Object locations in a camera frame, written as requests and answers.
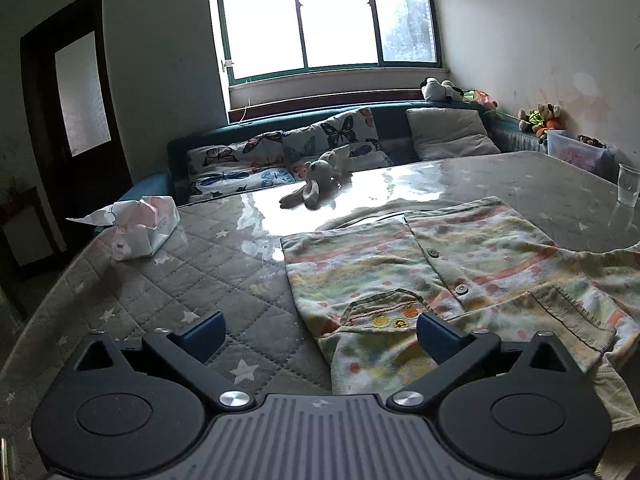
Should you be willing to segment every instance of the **gray ribbed plate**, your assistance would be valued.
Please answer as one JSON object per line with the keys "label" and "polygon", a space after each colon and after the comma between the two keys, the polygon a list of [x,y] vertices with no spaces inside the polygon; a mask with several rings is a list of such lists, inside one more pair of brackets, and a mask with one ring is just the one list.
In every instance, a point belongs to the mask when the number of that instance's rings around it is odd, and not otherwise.
{"label": "gray ribbed plate", "polygon": [[[270,395],[251,412],[220,416],[195,452],[151,478],[479,480],[492,477],[456,462],[442,449],[425,420],[389,412],[373,395]],[[593,479],[588,475],[578,478]]]}

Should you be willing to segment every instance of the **tree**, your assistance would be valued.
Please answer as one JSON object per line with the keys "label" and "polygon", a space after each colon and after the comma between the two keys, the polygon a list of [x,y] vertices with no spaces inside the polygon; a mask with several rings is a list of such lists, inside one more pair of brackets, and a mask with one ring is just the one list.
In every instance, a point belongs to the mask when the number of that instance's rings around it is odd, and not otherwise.
{"label": "tree", "polygon": [[385,34],[386,60],[434,61],[427,0],[403,0],[396,7],[396,24]]}

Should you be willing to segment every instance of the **plastic cup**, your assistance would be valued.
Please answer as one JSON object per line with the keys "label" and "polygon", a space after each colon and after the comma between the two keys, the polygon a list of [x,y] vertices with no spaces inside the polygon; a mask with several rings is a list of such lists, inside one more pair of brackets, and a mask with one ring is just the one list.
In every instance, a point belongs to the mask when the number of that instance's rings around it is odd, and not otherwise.
{"label": "plastic cup", "polygon": [[635,207],[640,192],[640,171],[620,164],[618,174],[618,202]]}

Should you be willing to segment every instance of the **window pane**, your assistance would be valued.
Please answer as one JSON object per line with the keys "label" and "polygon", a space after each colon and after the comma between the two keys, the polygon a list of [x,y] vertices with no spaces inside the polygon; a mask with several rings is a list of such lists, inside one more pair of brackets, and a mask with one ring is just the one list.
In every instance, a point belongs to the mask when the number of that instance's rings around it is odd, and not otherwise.
{"label": "window pane", "polygon": [[235,78],[302,68],[295,0],[223,0]]}
{"label": "window pane", "polygon": [[309,66],[377,63],[369,0],[300,0]]}
{"label": "window pane", "polygon": [[436,62],[429,0],[376,0],[385,61]]}
{"label": "window pane", "polygon": [[56,76],[71,155],[111,140],[98,78],[94,33],[56,52]]}

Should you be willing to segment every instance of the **quilted mattress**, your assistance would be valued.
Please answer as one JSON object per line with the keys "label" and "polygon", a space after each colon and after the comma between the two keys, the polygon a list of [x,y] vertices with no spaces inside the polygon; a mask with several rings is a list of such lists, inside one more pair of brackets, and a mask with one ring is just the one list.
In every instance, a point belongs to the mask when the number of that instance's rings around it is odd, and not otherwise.
{"label": "quilted mattress", "polygon": [[0,374],[0,434],[14,448],[12,478],[44,473],[31,415],[92,328],[138,338],[221,310],[228,334],[210,367],[258,399],[273,392],[330,394],[328,365],[294,307],[280,236],[495,195],[571,250],[603,252],[640,239],[633,210],[616,206],[613,184],[541,153],[366,171],[318,210],[281,210],[280,197],[299,185],[185,206],[180,225],[151,258],[114,262],[111,230],[84,249],[31,318]]}

